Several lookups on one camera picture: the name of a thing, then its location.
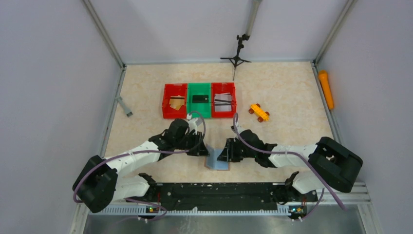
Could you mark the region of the grey silver card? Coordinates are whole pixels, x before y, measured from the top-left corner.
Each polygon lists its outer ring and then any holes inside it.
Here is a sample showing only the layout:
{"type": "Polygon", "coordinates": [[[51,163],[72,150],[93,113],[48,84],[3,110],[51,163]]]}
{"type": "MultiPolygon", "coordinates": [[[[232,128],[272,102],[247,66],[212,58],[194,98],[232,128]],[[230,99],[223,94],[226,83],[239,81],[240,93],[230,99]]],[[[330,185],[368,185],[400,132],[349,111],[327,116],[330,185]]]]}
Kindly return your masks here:
{"type": "Polygon", "coordinates": [[[230,93],[215,94],[214,99],[231,100],[232,101],[232,95],[230,93]]]}

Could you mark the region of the card with black stripe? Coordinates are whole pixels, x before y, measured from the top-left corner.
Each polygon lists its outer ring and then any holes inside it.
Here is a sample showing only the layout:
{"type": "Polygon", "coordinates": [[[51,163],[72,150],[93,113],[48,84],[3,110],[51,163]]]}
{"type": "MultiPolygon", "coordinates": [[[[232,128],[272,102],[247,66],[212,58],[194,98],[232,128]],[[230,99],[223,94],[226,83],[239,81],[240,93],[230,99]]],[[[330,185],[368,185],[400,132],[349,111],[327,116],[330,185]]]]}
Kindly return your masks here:
{"type": "Polygon", "coordinates": [[[214,105],[223,106],[223,105],[231,105],[231,100],[221,100],[221,99],[214,99],[214,105]]]}

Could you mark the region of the right red plastic bin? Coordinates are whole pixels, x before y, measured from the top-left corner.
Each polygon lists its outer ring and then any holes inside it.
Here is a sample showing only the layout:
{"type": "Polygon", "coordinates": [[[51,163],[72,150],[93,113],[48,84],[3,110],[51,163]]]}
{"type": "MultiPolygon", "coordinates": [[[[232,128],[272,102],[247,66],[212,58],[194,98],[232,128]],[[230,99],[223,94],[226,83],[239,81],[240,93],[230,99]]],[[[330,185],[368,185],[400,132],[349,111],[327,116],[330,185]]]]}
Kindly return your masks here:
{"type": "Polygon", "coordinates": [[[212,118],[233,118],[237,109],[236,89],[233,82],[211,84],[212,118]]]}

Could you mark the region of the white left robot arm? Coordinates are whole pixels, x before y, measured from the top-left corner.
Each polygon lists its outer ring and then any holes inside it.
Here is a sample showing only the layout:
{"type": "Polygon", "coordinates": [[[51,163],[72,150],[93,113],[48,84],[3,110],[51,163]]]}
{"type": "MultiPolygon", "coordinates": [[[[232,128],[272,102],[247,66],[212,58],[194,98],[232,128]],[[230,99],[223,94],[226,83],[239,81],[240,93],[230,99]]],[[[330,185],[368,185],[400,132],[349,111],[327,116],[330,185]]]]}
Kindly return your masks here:
{"type": "Polygon", "coordinates": [[[91,212],[97,213],[121,199],[153,200],[156,188],[149,175],[135,178],[126,178],[126,175],[173,154],[207,156],[202,152],[206,132],[199,132],[199,125],[206,127],[202,117],[177,118],[162,133],[131,150],[107,158],[99,155],[89,158],[72,186],[74,202],[83,203],[91,212]]]}

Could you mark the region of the yellow toy brick car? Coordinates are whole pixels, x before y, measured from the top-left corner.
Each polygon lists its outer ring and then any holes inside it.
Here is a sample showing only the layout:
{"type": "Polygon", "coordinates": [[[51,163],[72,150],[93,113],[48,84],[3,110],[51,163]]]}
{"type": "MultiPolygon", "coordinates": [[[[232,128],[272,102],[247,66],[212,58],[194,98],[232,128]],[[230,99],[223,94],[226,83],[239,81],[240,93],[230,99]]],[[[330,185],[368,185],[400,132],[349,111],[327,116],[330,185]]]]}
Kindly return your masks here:
{"type": "Polygon", "coordinates": [[[258,122],[264,122],[264,121],[268,121],[269,117],[270,117],[270,113],[264,111],[260,104],[256,103],[256,104],[251,104],[250,108],[248,110],[248,112],[252,115],[256,115],[257,116],[257,121],[258,122]]]}

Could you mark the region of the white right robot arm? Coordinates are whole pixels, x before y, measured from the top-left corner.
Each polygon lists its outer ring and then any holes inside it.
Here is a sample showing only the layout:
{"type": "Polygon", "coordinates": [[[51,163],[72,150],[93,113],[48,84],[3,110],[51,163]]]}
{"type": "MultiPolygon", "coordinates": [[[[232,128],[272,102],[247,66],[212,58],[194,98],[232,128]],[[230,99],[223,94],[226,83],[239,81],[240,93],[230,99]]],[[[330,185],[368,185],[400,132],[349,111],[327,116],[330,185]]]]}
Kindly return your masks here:
{"type": "Polygon", "coordinates": [[[252,158],[265,168],[308,168],[308,171],[297,173],[285,188],[286,196],[292,201],[321,188],[351,192],[363,165],[358,155],[327,136],[314,144],[283,146],[265,143],[251,130],[240,131],[235,138],[228,138],[217,160],[240,162],[245,158],[252,158]]]}

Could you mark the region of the left red plastic bin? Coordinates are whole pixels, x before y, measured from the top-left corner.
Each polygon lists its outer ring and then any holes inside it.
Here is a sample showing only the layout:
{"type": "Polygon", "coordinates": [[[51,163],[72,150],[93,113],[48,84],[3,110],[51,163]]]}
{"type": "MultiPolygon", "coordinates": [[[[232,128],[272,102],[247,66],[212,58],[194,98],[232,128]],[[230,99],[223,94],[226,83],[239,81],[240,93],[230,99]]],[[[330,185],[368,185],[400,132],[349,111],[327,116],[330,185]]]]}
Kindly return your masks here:
{"type": "Polygon", "coordinates": [[[167,83],[164,86],[162,115],[165,119],[186,118],[187,83],[167,83]]]}

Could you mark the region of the white card in bin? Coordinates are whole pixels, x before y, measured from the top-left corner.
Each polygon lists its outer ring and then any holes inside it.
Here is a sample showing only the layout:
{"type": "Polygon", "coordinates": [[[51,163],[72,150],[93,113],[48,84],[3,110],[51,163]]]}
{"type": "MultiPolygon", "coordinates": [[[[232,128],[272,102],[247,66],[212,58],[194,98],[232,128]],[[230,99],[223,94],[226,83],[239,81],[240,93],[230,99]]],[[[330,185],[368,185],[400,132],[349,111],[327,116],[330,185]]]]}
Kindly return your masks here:
{"type": "Polygon", "coordinates": [[[215,105],[214,106],[215,112],[230,112],[232,111],[231,105],[215,105]]]}

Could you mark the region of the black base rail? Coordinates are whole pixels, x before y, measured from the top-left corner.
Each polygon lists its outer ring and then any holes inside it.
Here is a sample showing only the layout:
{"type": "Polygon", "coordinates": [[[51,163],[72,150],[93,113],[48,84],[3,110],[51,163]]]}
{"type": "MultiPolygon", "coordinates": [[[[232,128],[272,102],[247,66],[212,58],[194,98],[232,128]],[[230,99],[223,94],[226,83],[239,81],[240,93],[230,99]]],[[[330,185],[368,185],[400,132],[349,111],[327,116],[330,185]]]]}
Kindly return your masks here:
{"type": "Polygon", "coordinates": [[[167,202],[183,198],[257,198],[259,201],[316,202],[316,191],[300,194],[292,187],[273,182],[242,182],[242,183],[156,183],[143,196],[133,195],[132,198],[148,202],[167,202]]]}

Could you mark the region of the orange flashlight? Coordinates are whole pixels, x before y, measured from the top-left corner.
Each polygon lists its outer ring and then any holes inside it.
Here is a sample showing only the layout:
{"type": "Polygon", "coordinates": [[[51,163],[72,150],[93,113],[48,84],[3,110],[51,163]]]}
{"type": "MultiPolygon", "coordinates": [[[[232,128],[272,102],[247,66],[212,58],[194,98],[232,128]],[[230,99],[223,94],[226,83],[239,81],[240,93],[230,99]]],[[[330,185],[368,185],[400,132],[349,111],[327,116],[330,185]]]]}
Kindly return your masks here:
{"type": "Polygon", "coordinates": [[[328,73],[325,70],[322,70],[318,74],[318,78],[323,90],[323,94],[326,100],[326,104],[329,110],[334,109],[334,100],[333,100],[333,95],[331,92],[331,88],[329,85],[329,80],[328,80],[328,73]]]}

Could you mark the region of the black card in green bin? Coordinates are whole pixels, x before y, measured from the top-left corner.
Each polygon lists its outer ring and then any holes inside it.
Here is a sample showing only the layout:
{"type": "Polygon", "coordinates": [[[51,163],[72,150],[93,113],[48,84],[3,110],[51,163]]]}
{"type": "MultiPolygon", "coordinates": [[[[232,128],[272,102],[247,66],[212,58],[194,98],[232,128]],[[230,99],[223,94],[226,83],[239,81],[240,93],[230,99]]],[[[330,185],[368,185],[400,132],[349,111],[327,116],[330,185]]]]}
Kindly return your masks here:
{"type": "Polygon", "coordinates": [[[192,103],[208,103],[209,96],[208,95],[193,95],[192,96],[192,103]]]}

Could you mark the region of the grey small tool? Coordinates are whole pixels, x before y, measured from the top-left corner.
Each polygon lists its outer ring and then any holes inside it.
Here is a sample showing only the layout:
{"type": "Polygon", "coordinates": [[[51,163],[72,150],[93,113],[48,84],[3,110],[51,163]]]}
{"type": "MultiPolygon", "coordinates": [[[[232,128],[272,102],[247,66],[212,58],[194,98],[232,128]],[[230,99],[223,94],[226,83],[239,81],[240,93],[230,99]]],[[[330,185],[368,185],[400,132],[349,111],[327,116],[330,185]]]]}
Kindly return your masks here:
{"type": "Polygon", "coordinates": [[[121,96],[117,96],[115,98],[115,100],[118,102],[118,104],[122,107],[124,114],[127,117],[130,117],[133,115],[133,112],[131,111],[131,109],[124,103],[123,98],[121,96]]]}

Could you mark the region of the green plastic bin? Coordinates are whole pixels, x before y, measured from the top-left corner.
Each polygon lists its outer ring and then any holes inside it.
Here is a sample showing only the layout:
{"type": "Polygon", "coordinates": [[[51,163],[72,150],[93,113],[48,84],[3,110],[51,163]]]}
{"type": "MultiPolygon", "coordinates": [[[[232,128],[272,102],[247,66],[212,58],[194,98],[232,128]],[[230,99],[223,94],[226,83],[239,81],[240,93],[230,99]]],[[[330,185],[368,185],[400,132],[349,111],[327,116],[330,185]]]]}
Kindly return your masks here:
{"type": "Polygon", "coordinates": [[[203,118],[211,118],[211,83],[189,83],[187,94],[187,113],[196,111],[200,113],[203,118]],[[208,103],[192,103],[193,95],[208,95],[208,103]]]}

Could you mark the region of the gold card with stripe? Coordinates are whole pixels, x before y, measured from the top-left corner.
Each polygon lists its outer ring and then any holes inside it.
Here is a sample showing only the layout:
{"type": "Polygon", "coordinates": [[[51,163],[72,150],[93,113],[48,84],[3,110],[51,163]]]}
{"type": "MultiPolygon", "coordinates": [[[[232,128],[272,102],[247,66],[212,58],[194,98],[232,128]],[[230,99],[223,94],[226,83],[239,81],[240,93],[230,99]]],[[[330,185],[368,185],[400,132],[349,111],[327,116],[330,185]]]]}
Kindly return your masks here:
{"type": "Polygon", "coordinates": [[[183,99],[185,101],[185,97],[183,96],[171,96],[169,100],[171,99],[183,99]]]}

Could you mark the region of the red plastic bin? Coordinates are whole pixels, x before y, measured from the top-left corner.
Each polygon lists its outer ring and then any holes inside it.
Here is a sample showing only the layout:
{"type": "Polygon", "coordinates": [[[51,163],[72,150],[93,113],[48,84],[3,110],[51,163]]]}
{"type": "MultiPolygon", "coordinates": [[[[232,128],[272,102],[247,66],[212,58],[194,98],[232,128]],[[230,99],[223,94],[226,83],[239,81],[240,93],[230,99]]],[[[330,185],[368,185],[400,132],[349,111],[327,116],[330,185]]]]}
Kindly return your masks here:
{"type": "Polygon", "coordinates": [[[237,109],[236,89],[233,82],[211,84],[212,118],[233,118],[237,109]]]}
{"type": "Polygon", "coordinates": [[[162,115],[165,119],[186,118],[187,83],[167,83],[164,86],[162,115]]]}

